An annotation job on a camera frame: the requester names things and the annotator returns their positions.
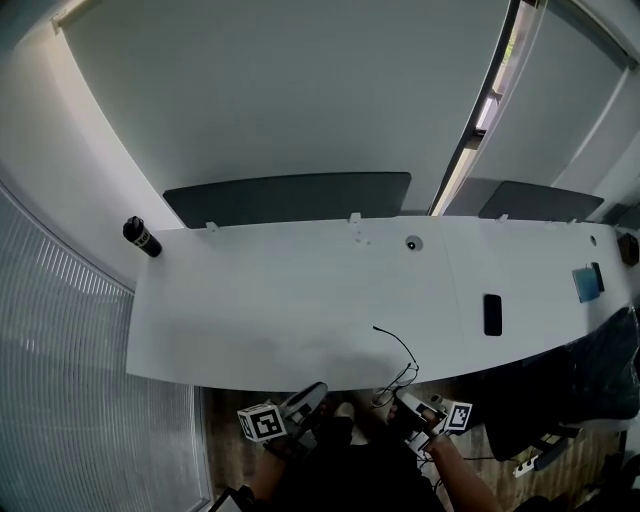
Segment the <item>person's left forearm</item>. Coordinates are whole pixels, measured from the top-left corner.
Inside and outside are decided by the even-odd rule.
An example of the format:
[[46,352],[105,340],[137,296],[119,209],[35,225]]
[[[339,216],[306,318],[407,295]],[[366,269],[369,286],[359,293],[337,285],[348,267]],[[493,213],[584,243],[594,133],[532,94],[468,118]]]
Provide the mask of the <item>person's left forearm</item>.
[[269,502],[273,499],[279,483],[291,462],[291,452],[265,450],[259,458],[249,488],[256,500]]

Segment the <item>person's black shirt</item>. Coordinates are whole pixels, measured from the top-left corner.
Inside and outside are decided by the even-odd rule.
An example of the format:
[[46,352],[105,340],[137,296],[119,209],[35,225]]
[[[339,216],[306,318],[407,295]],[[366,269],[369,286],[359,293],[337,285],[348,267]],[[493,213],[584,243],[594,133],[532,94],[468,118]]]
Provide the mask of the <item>person's black shirt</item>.
[[392,434],[353,445],[354,422],[332,417],[318,444],[286,470],[276,512],[445,512],[416,455]]

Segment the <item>black plastic-wrapped office chair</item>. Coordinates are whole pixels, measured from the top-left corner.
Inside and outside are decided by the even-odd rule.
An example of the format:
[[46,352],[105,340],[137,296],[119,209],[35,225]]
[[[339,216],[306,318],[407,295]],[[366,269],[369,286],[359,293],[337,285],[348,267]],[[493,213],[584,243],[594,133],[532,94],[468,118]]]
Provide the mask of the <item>black plastic-wrapped office chair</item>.
[[567,345],[486,372],[479,418],[493,456],[555,450],[548,436],[574,438],[589,422],[615,423],[640,413],[640,321],[622,308],[594,332]]

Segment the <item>short dark grey desk divider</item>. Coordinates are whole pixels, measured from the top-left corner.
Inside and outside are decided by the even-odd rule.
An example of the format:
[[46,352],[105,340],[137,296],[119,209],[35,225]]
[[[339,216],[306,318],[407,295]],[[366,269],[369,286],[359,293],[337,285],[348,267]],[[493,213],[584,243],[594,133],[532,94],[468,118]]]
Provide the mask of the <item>short dark grey desk divider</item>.
[[478,217],[545,222],[582,222],[604,202],[589,194],[514,181],[502,182]]

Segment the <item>striped glass partition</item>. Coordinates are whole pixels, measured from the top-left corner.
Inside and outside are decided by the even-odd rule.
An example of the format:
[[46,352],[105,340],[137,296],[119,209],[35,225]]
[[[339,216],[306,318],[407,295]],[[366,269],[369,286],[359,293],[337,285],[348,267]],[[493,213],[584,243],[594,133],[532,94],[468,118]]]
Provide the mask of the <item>striped glass partition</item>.
[[132,292],[0,188],[0,512],[202,512],[199,396],[126,370]]

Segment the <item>blue notebook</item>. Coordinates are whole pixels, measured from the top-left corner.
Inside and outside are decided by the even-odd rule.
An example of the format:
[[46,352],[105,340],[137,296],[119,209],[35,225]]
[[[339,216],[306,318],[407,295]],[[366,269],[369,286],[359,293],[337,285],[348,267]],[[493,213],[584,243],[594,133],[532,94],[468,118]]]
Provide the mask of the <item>blue notebook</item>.
[[573,270],[572,276],[580,303],[593,301],[600,296],[598,278],[593,268]]

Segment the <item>long dark grey desk divider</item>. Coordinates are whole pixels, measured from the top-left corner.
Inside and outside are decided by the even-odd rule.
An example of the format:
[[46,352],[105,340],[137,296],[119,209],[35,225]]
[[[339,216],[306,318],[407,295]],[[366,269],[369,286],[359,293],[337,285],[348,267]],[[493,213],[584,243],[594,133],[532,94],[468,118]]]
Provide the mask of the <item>long dark grey desk divider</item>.
[[408,172],[272,176],[167,190],[164,200],[189,229],[285,222],[395,217],[411,183]]

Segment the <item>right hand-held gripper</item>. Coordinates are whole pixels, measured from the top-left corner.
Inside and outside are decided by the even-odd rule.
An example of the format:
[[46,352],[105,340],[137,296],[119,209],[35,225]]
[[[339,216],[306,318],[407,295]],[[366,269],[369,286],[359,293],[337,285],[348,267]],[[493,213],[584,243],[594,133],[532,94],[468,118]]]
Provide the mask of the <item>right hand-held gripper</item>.
[[396,393],[394,405],[397,419],[418,421],[409,436],[409,448],[415,453],[423,453],[438,436],[466,431],[472,411],[469,403],[422,401],[409,392]]

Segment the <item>narrow window strip with frame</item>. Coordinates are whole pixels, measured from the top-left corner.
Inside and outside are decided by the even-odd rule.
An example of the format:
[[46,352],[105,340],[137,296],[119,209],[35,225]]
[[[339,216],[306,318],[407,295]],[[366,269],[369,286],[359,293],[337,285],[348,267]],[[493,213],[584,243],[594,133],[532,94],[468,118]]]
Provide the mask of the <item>narrow window strip with frame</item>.
[[470,174],[487,132],[497,122],[503,97],[514,80],[520,53],[526,46],[528,33],[538,14],[539,6],[545,1],[509,0],[488,71],[460,141],[428,209],[430,216],[445,213]]

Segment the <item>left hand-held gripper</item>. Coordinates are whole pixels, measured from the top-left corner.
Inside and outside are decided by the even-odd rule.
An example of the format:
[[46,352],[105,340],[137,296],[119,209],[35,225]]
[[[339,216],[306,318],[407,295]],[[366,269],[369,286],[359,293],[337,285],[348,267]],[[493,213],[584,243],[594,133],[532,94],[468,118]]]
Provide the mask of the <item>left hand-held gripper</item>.
[[275,456],[306,456],[317,446],[311,423],[327,413],[328,386],[316,382],[282,406],[260,404],[237,412],[245,437]]

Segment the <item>black handheld display device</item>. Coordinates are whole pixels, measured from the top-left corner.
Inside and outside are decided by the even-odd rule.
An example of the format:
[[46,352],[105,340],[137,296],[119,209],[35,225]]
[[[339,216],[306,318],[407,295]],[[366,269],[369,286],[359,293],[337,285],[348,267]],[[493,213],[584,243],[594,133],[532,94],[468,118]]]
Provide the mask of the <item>black handheld display device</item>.
[[209,512],[251,512],[251,504],[240,491],[227,488]]

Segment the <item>narrow white roller blind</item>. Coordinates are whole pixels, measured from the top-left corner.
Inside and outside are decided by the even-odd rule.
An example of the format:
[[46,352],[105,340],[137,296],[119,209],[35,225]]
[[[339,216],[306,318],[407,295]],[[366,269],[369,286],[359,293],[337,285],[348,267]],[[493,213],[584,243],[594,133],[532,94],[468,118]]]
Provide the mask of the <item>narrow white roller blind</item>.
[[497,117],[451,205],[478,210],[505,181],[599,196],[635,172],[640,0],[539,0]]

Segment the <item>black smartphone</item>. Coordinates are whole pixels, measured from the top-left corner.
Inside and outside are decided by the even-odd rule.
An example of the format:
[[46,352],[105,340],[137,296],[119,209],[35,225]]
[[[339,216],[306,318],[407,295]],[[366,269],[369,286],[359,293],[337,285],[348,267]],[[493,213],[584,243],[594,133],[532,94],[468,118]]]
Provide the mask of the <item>black smartphone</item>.
[[489,337],[499,337],[503,332],[502,299],[499,295],[485,294],[483,296],[483,326],[484,334]]

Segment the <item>thin black wire-frame eyeglasses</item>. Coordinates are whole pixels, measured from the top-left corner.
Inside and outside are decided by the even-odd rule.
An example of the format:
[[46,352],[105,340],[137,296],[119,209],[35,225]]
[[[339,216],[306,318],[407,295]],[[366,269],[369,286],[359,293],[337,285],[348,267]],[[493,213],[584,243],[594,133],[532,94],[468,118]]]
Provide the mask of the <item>thin black wire-frame eyeglasses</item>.
[[395,392],[402,390],[414,383],[414,381],[418,377],[420,366],[409,347],[397,335],[378,326],[373,326],[373,330],[394,339],[400,344],[400,346],[409,357],[409,362],[402,370],[399,371],[399,373],[391,380],[389,384],[384,387],[378,388],[373,392],[370,399],[370,405],[373,409],[381,409],[393,401]]

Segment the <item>wide white roller blind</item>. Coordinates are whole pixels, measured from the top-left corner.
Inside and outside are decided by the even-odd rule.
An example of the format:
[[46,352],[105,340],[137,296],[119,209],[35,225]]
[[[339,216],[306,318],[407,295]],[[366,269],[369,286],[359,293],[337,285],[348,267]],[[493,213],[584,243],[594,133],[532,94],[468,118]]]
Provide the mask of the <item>wide white roller blind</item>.
[[274,175],[407,172],[431,205],[509,0],[83,0],[60,22],[158,192]]

